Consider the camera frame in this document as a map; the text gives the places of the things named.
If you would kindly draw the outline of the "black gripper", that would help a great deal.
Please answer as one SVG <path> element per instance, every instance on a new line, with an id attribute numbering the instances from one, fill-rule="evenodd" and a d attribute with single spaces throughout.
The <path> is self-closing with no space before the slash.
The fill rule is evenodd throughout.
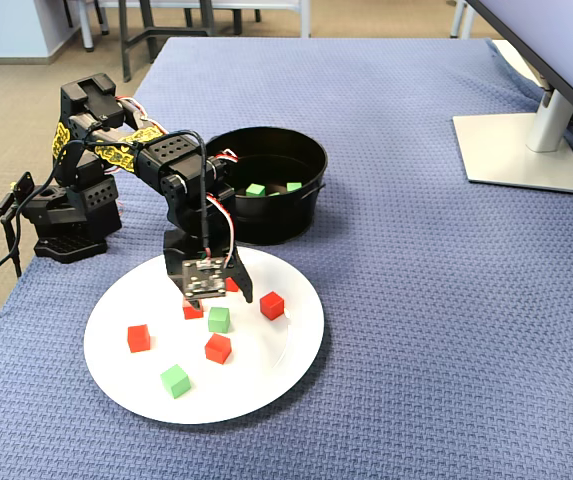
<path id="1" fill-rule="evenodd" d="M 231 278 L 247 303 L 253 302 L 252 279 L 235 249 L 230 259 L 201 250 L 201 241 L 176 229 L 164 234 L 163 255 L 169 279 L 179 289 L 225 289 Z M 202 311 L 199 299 L 182 297 L 184 311 Z"/>

